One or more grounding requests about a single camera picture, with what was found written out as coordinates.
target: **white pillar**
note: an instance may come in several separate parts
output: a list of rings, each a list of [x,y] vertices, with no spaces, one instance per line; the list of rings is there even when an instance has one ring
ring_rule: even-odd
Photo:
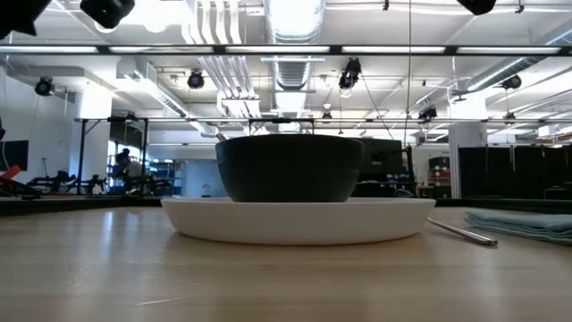
[[[465,96],[467,100],[450,104],[450,118],[486,119],[486,96],[480,92]],[[458,148],[484,147],[487,144],[486,123],[454,123],[449,127],[451,197],[460,199],[461,178]]]
[[[90,83],[82,92],[76,94],[77,114],[79,118],[107,118],[111,116],[113,94],[99,85]],[[95,123],[89,122],[87,130]],[[101,122],[85,137],[82,180],[88,180],[93,174],[100,178],[107,174],[107,145],[110,124]],[[74,123],[71,137],[70,174],[78,174],[80,167],[81,123]]]

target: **white wall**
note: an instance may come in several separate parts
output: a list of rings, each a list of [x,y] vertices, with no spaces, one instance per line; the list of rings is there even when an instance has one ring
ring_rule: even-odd
[[[0,67],[0,117],[6,129],[3,140],[29,140],[28,171],[19,173],[15,180],[26,183],[45,176],[42,157],[47,158],[50,176],[68,168],[72,140],[79,140],[71,136],[74,115],[74,104],[69,103],[64,114],[63,99],[39,97],[31,86],[5,77]]]
[[[422,145],[413,147],[413,171],[416,181],[425,185],[429,182],[429,159],[433,157],[448,157],[449,146]]]

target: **black partition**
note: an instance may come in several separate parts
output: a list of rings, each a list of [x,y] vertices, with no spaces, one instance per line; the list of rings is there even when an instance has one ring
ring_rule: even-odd
[[[515,198],[542,199],[545,165],[543,147],[515,147]]]
[[[487,193],[492,198],[514,197],[514,172],[510,148],[487,148]]]
[[[459,148],[461,196],[481,197],[486,194],[486,149]]]
[[[572,148],[459,148],[462,198],[569,199]]]

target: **wall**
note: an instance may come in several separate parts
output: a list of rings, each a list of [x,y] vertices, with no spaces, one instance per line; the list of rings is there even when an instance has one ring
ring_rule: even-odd
[[[205,191],[204,184],[210,185],[211,197],[228,196],[223,187],[216,160],[187,161],[182,195],[187,198],[200,198]]]
[[[42,157],[47,159],[50,176],[69,167],[72,140],[79,139],[71,136],[74,114],[74,104],[69,103],[64,113],[63,99],[39,97],[30,85],[5,77],[0,67],[0,117],[6,129],[3,140],[29,140],[28,171],[14,180],[25,183],[46,176]]]
[[[413,147],[413,171],[416,181],[425,185],[429,182],[429,159],[433,157],[448,157],[449,146],[422,145]]]

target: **blue cloth napkin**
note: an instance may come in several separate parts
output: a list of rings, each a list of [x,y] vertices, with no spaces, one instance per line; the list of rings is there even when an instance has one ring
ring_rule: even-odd
[[[572,246],[572,215],[467,211],[473,227]]]

